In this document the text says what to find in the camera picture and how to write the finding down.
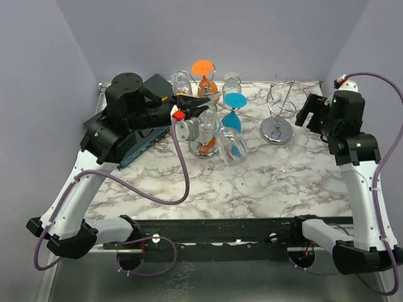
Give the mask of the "orange plastic goblet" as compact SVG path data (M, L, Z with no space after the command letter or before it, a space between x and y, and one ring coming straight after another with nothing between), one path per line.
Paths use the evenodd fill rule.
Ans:
M220 93L213 81L216 71L214 64L209 60L199 60L193 64L191 71L195 76L201 77L198 84L198 95L209 97L217 103Z

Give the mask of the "blue plastic goblet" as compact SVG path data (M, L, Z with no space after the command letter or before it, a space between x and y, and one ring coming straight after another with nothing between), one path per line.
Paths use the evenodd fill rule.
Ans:
M224 97L224 103L230 108L230 113L222 118L222 124L240 133L242 131L242 124L240 118L237 116L237 111L245 107L247 98L241 93L231 92Z

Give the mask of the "clear patterned wine glass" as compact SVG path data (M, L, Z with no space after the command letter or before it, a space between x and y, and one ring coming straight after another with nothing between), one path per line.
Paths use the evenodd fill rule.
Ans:
M228 93L241 93L241 78L235 72L226 73L223 77L224 84L222 86L223 94Z

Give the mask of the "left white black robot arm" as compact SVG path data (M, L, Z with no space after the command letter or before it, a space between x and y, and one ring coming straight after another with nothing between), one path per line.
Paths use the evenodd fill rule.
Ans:
M208 97L170 94L160 97L132 72L116 75L105 91L106 107L90 121L76 163L51 207L31 218L27 229L54 255L79 259L93 246L139 243L139 226L127 215L87 220L84 215L100 186L137 143L138 131L170 126L175 142L198 138L198 117L213 101Z

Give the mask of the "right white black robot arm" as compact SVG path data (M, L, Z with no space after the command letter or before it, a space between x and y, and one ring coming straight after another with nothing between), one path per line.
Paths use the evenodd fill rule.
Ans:
M349 236L316 216L298 218L290 230L299 247L313 241L328 251L344 275L386 271L392 260L402 264L402 249L391 229L375 171L380 165L376 138L361 131L365 100L354 91L336 91L326 98L309 94L295 124L305 125L328 145L346 184L353 215Z

